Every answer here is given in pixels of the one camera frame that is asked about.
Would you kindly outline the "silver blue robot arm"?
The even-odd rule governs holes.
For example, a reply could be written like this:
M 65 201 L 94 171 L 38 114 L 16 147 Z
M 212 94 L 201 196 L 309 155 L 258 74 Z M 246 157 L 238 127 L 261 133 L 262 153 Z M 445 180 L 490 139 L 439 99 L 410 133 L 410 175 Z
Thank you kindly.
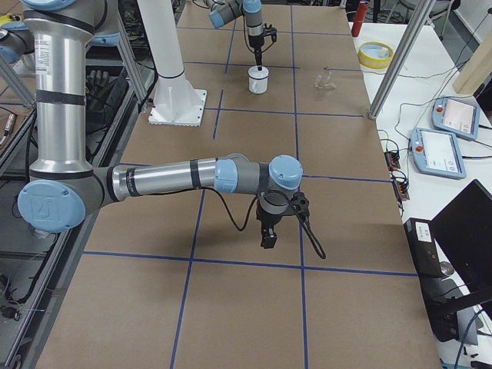
M 215 28 L 221 28 L 227 23 L 234 21 L 236 18 L 243 18 L 248 36 L 248 44 L 253 48 L 255 64 L 261 71 L 263 68 L 262 48 L 264 46 L 264 39 L 267 36 L 266 24 L 263 23 L 261 1 L 204 0 L 203 3 L 210 11 L 208 16 Z
M 60 233 L 108 204 L 145 195 L 206 189 L 252 194 L 261 245 L 272 248 L 274 226 L 285 216 L 308 219 L 299 192 L 303 168 L 289 156 L 257 163 L 240 154 L 162 166 L 94 168 L 86 158 L 86 48 L 120 38 L 115 1 L 26 1 L 25 24 L 34 35 L 38 157 L 20 191 L 18 209 L 32 227 Z

